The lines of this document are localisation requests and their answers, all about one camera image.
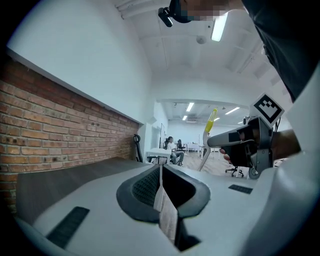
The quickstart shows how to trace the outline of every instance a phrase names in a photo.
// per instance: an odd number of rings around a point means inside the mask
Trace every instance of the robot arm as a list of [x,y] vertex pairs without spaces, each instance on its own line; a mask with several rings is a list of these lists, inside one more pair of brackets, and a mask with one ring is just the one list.
[[[283,112],[284,110],[264,93],[251,104],[250,118],[244,126],[213,136],[208,139],[207,144],[211,148],[229,147],[232,164],[253,167],[261,173],[273,166],[271,150],[273,125]],[[254,138],[254,129],[259,130],[259,140]]]

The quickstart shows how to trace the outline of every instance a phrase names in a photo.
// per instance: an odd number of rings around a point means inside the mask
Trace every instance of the hand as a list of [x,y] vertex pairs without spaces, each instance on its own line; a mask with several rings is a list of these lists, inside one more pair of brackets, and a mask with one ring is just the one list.
[[[260,143],[260,131],[259,131],[259,129],[253,129],[252,132],[253,132],[254,141],[255,141],[256,145],[258,146]],[[246,140],[245,134],[243,132],[240,133],[239,137],[240,137],[240,140],[242,140],[242,141]],[[226,154],[226,152],[222,148],[220,149],[220,153],[223,154],[223,158],[225,160],[230,162],[230,156],[228,154]]]
[[[260,132],[258,129],[253,130],[253,137],[258,146],[260,142]],[[245,135],[243,133],[240,134],[240,139],[242,141],[245,140]],[[272,137],[271,150],[273,153],[273,160],[287,158],[298,153],[301,149],[294,130],[290,129],[275,132]],[[224,154],[223,158],[225,160],[230,161],[230,156],[227,155],[223,149],[220,149],[220,152],[221,154]]]

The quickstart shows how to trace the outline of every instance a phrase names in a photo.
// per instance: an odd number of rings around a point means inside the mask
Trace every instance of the black camera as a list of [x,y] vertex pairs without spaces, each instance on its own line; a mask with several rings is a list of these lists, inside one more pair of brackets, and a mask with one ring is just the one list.
[[169,8],[168,7],[160,8],[158,10],[158,16],[168,28],[172,27],[173,22],[172,22],[170,15],[169,15]]

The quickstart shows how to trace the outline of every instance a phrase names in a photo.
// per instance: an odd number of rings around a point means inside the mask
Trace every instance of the mesh panel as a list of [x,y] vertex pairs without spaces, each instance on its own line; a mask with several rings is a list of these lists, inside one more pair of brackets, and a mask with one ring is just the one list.
[[133,185],[132,193],[140,202],[154,206],[155,197],[160,186],[160,169],[156,169],[149,175],[140,179]]

